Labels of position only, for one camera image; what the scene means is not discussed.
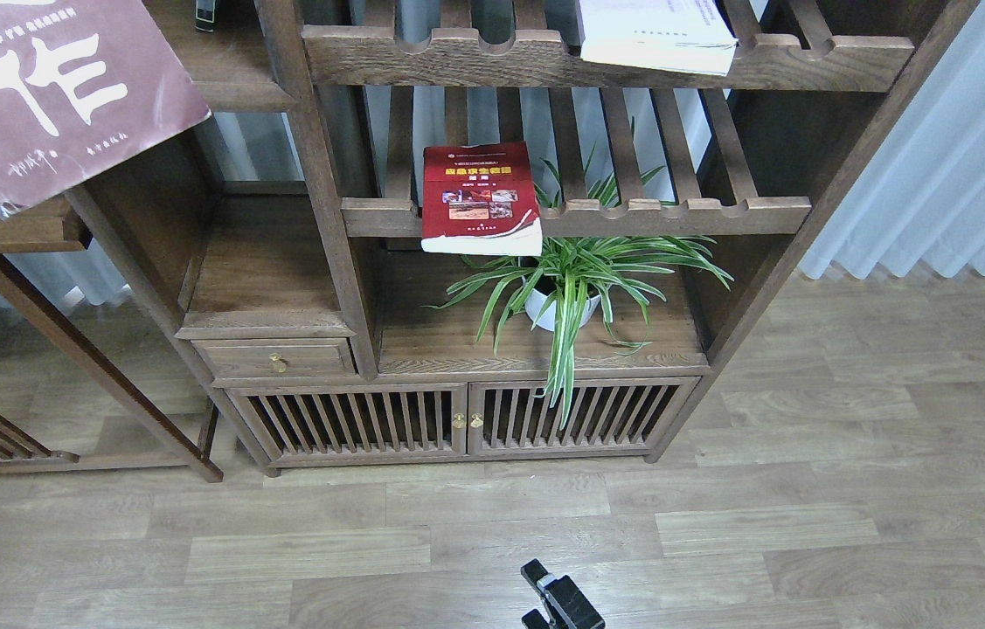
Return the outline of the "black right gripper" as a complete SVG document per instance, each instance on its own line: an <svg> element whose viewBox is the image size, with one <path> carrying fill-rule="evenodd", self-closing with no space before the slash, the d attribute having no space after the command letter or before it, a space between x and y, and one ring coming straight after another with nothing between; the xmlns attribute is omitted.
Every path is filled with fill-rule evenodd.
<svg viewBox="0 0 985 629"><path fill-rule="evenodd" d="M543 601L548 618L532 609L521 618L524 628L605 628L607 622L570 577L555 577L539 560L521 566L524 581Z"/></svg>

